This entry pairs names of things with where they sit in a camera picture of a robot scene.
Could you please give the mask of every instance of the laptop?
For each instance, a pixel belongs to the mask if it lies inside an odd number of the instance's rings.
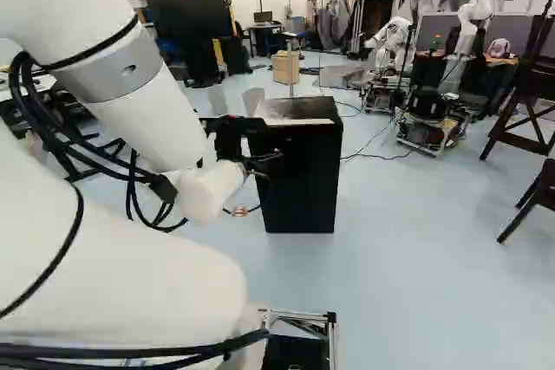
[[[267,23],[273,21],[272,12],[254,12],[254,23]]]

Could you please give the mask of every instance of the black pedestal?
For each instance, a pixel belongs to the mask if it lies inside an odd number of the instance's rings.
[[[343,138],[333,98],[264,101],[255,117],[269,128],[248,137],[251,155],[284,154],[271,180],[257,178],[266,231],[332,233]]]

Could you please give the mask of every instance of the blue storage box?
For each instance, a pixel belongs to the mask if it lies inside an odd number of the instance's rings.
[[[145,19],[147,20],[147,22],[152,22],[153,21],[153,12],[151,12],[150,9],[145,9],[144,15],[145,15]]]
[[[166,41],[164,39],[156,38],[156,44],[161,52],[167,52],[168,54],[181,54],[181,49],[177,47],[173,42]]]

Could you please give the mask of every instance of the black screen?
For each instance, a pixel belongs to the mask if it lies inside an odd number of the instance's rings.
[[[227,0],[147,0],[147,3],[160,38],[181,44],[191,37],[232,35]]]

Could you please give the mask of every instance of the monitor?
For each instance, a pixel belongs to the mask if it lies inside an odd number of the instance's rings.
[[[445,42],[451,28],[460,25],[456,12],[425,12],[421,15],[416,29],[415,45],[417,51],[428,51],[434,45],[436,36],[441,36],[439,49],[445,49]]]
[[[273,20],[273,13],[269,12],[254,12],[254,23],[266,23]]]
[[[228,0],[147,0],[160,38],[182,43],[185,38],[232,36]]]
[[[525,14],[500,13],[492,17],[487,25],[484,52],[494,40],[505,38],[511,43],[510,52],[516,56],[523,56],[532,30],[532,19],[533,15]]]

